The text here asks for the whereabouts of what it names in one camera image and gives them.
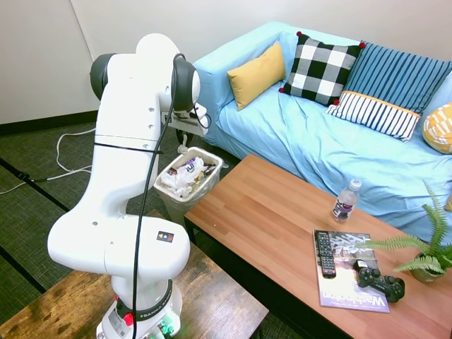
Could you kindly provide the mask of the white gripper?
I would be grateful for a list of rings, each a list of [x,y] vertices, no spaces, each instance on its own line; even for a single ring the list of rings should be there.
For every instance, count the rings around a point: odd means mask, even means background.
[[[207,117],[201,118],[201,123],[199,123],[197,118],[190,117],[189,115],[177,115],[172,113],[169,117],[168,112],[162,113],[162,123],[164,124],[169,120],[168,127],[176,129],[177,140],[179,144],[184,142],[184,132],[187,135],[187,141],[191,142],[193,140],[194,134],[198,136],[204,136],[208,132],[208,119]]]

